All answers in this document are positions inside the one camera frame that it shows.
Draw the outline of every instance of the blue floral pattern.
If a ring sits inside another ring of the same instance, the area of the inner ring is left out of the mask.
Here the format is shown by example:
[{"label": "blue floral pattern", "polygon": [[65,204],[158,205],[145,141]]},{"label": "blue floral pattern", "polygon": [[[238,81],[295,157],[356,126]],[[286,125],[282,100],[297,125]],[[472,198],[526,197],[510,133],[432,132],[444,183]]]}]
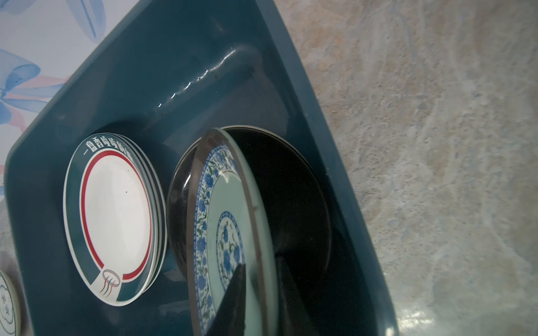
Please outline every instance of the blue floral pattern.
[{"label": "blue floral pattern", "polygon": [[107,28],[107,16],[102,0],[66,0],[67,6],[84,34],[99,43]]},{"label": "blue floral pattern", "polygon": [[[200,331],[202,334],[205,334],[209,329],[216,314],[211,295],[211,286],[208,281],[209,271],[207,266],[207,215],[209,211],[209,200],[211,199],[215,182],[225,171],[232,171],[237,174],[237,167],[228,146],[220,145],[215,147],[206,158],[200,176],[194,212],[194,287],[198,321],[200,322]],[[227,252],[228,257],[226,259],[228,263],[226,263],[226,266],[233,272],[232,268],[235,269],[234,265],[237,265],[235,255],[233,254],[234,251]],[[242,252],[238,251],[238,253],[239,260],[241,261],[241,258],[244,260]]]},{"label": "blue floral pattern", "polygon": [[232,214],[224,211],[217,224],[217,264],[222,289],[226,291],[237,265],[245,263],[243,242]]},{"label": "blue floral pattern", "polygon": [[[41,69],[34,63],[0,49],[0,124],[7,124],[11,120],[11,111],[7,105],[39,113],[47,103],[27,98],[52,97],[62,87],[63,84],[31,89],[18,88],[40,72]],[[9,94],[25,99],[9,98]]]}]

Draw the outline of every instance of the blue floral wall pattern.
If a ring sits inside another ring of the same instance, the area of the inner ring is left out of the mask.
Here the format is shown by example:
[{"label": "blue floral wall pattern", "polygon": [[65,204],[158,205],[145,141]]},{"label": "blue floral wall pattern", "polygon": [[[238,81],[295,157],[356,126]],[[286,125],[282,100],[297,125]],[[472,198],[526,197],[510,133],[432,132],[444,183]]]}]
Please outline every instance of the blue floral wall pattern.
[{"label": "blue floral wall pattern", "polygon": [[0,200],[11,146],[137,2],[0,0]]},{"label": "blue floral wall pattern", "polygon": [[104,36],[107,20],[101,0],[66,0],[84,34],[95,43]]}]

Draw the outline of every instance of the marble countertop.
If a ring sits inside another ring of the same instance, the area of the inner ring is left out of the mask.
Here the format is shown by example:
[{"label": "marble countertop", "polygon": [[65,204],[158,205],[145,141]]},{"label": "marble countertop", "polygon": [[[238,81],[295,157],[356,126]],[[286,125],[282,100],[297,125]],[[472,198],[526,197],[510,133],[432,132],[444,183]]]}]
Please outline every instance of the marble countertop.
[{"label": "marble countertop", "polygon": [[[538,3],[276,4],[401,334],[537,335]],[[17,282],[3,201],[0,268]]]}]

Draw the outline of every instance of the blue and white porcelain plate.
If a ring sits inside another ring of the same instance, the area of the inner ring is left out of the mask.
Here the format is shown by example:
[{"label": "blue and white porcelain plate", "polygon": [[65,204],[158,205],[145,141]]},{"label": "blue and white porcelain plate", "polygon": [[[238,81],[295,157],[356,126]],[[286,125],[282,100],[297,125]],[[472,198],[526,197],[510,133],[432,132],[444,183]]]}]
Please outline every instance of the blue and white porcelain plate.
[{"label": "blue and white porcelain plate", "polygon": [[209,323],[215,318],[215,306],[211,295],[211,284],[209,282],[208,258],[217,258],[216,255],[208,256],[207,242],[215,240],[216,246],[219,242],[224,243],[224,235],[219,240],[219,237],[208,237],[207,223],[209,216],[209,202],[211,194],[215,187],[215,182],[223,173],[231,173],[237,175],[237,168],[232,158],[230,150],[226,145],[214,148],[208,155],[203,167],[202,176],[196,197],[195,210],[195,231],[194,231],[194,279],[196,286],[196,303],[198,305],[198,315],[201,321],[201,327],[205,330]]},{"label": "blue and white porcelain plate", "polygon": [[252,172],[225,131],[200,140],[190,178],[187,274],[195,334],[209,331],[233,272],[244,264],[245,335],[275,335],[278,292],[267,217]]}]

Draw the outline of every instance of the white plate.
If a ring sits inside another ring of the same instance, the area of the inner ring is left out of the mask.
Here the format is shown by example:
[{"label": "white plate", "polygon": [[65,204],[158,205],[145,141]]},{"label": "white plate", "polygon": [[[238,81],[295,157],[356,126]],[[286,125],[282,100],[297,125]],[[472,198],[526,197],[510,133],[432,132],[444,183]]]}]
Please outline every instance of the white plate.
[{"label": "white plate", "polygon": [[149,287],[151,287],[151,285],[157,279],[157,276],[159,275],[161,271],[162,263],[164,262],[165,254],[166,254],[168,235],[167,235],[167,230],[166,230],[166,216],[165,216],[166,210],[165,210],[164,194],[162,192],[162,187],[159,182],[157,172],[153,168],[153,165],[151,164],[151,161],[147,157],[146,153],[144,153],[144,151],[136,144],[136,142],[132,141],[128,137],[124,135],[120,135],[120,134],[114,134],[114,133],[111,133],[111,134],[124,139],[126,142],[128,142],[131,145],[131,148],[133,149],[133,151],[138,154],[139,160],[142,162],[144,168],[146,169],[147,175],[152,177],[151,186],[155,194],[155,202],[158,205],[157,206],[158,221],[156,221],[156,223],[158,223],[158,228],[156,229],[156,232],[159,232],[159,243],[157,247],[157,251],[158,251],[157,261],[158,262],[156,264],[154,275],[152,276],[152,280],[150,281],[149,285],[145,289],[145,290],[148,290]]},{"label": "white plate", "polygon": [[124,139],[94,134],[76,149],[63,193],[69,250],[100,300],[134,301],[157,261],[157,206],[142,163]]}]

